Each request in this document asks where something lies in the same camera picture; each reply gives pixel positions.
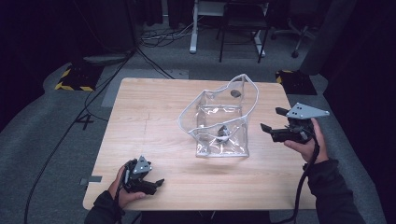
chair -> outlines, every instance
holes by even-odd
[[[287,30],[276,30],[271,35],[271,39],[276,39],[277,35],[293,34],[298,35],[299,39],[297,45],[291,54],[291,57],[297,58],[299,55],[298,49],[304,39],[308,37],[312,40],[315,36],[310,32],[313,30],[318,30],[324,21],[327,10],[331,0],[278,0],[274,1],[269,5],[268,20],[272,24],[276,14],[282,14],[279,11],[280,8],[287,10],[287,25],[289,29]]]
[[[228,0],[224,5],[224,12],[222,17],[221,26],[218,31],[216,39],[219,39],[219,33],[222,32],[221,37],[221,49],[219,62],[221,63],[222,53],[225,44],[246,44],[246,43],[225,43],[225,34],[228,31],[235,32],[250,32],[251,40],[254,38],[259,38],[257,36],[260,30],[265,30],[264,38],[262,39],[262,47],[259,53],[258,63],[262,60],[262,53],[265,45],[265,40],[268,35],[268,30],[270,26],[265,20],[264,14],[264,4],[267,1],[257,1],[257,0],[246,0],[246,1],[236,1]]]

